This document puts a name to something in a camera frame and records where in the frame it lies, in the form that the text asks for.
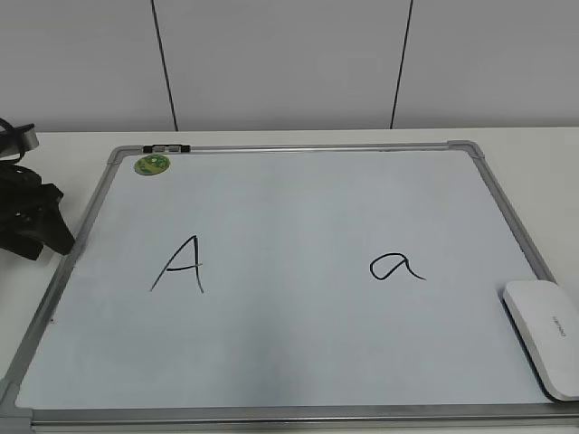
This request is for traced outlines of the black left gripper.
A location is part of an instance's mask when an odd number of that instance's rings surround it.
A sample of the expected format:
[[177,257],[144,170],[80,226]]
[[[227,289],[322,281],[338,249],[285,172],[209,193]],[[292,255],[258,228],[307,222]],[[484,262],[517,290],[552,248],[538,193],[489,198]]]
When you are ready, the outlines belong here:
[[[30,260],[38,259],[43,243],[69,254],[75,239],[59,210],[62,197],[55,184],[44,184],[35,171],[1,164],[1,248]],[[37,237],[38,225],[32,223],[39,218],[43,242]]]

